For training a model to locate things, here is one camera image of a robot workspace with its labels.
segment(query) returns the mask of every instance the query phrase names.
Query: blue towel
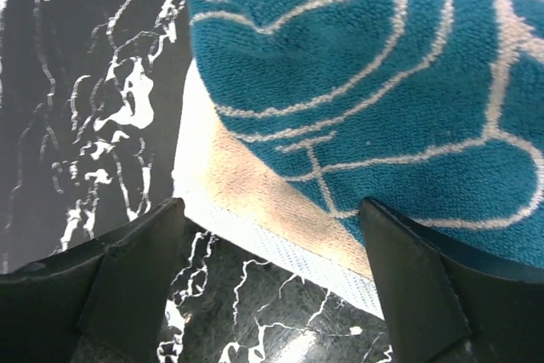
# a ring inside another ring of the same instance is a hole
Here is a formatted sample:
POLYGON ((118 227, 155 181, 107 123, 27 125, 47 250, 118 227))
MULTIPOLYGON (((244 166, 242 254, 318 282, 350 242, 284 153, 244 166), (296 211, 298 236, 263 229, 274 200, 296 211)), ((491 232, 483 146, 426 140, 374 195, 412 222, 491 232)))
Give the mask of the blue towel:
POLYGON ((544 0, 189 2, 226 127, 355 238, 371 196, 544 267, 544 0))

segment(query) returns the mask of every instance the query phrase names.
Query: black marble surface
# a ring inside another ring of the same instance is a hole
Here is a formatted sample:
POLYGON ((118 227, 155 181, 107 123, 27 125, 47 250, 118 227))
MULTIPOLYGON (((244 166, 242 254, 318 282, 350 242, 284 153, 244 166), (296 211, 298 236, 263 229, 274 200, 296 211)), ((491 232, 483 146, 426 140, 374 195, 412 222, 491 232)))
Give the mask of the black marble surface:
MULTIPOLYGON (((171 196, 184 0, 0 0, 0 59, 0 272, 171 196)), ((156 361, 392 361, 381 320, 195 224, 177 271, 156 361)))

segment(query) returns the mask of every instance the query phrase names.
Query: black object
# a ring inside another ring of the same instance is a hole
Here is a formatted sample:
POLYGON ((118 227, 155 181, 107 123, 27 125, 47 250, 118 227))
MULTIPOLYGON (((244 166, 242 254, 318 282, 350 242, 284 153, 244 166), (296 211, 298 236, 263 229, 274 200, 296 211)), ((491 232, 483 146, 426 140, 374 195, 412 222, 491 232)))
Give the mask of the black object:
POLYGON ((544 361, 544 269, 366 199, 365 246, 398 363, 544 361))
POLYGON ((133 222, 0 275, 0 361, 70 362, 81 335, 152 361, 184 227, 167 200, 133 222))

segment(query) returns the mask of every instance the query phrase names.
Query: folded towel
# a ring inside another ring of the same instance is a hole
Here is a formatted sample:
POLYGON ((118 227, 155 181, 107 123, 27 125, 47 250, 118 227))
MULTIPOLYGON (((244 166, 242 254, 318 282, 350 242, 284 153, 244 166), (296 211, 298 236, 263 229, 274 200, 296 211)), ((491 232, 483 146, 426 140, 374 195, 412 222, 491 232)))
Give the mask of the folded towel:
POLYGON ((372 196, 544 267, 544 0, 189 1, 225 127, 355 239, 372 196))

